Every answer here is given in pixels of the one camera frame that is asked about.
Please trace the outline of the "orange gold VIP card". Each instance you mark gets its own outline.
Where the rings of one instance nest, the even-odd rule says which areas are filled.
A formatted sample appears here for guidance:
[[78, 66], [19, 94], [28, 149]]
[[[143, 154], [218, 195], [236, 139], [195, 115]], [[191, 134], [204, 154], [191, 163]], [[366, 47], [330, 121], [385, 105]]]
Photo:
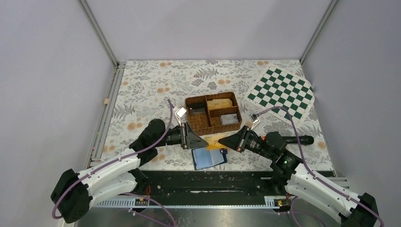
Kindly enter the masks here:
[[225, 148], [225, 145], [222, 145], [219, 143], [219, 140], [222, 138], [225, 138], [226, 134], [221, 133], [221, 134], [215, 134], [215, 135], [209, 135], [204, 137], [204, 140], [209, 144], [205, 149], [206, 150], [213, 150], [213, 149], [221, 149]]

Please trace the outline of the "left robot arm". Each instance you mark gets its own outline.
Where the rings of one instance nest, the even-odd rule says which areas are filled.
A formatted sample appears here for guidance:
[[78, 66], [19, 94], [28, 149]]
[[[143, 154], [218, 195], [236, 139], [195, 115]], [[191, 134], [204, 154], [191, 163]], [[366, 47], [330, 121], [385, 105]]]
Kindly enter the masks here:
[[156, 157], [158, 147], [170, 145], [196, 149], [207, 147], [208, 142], [187, 122], [169, 128], [161, 119], [153, 119], [138, 138], [113, 159], [86, 170], [63, 172], [51, 193], [55, 205], [53, 218], [70, 224], [81, 219], [97, 203], [115, 195], [131, 191], [142, 194], [147, 182], [131, 171]]

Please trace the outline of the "blue leather card holder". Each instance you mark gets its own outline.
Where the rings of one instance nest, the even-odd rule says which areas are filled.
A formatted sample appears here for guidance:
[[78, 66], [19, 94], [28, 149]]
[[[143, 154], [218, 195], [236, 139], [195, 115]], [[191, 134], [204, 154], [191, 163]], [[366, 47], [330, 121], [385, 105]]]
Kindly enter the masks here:
[[192, 149], [192, 160], [194, 170], [206, 169], [227, 162], [228, 150], [226, 148], [211, 149], [197, 148]]

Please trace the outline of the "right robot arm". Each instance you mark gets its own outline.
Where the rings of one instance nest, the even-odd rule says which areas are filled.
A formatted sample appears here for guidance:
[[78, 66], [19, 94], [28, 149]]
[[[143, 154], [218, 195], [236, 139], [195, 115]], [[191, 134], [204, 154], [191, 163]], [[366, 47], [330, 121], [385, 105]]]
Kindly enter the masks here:
[[375, 198], [359, 195], [311, 170], [300, 157], [287, 149], [287, 141], [278, 132], [258, 136], [244, 126], [237, 133], [219, 139], [219, 143], [237, 152], [251, 151], [271, 160], [271, 188], [285, 192], [324, 211], [343, 227], [373, 227], [379, 220]]

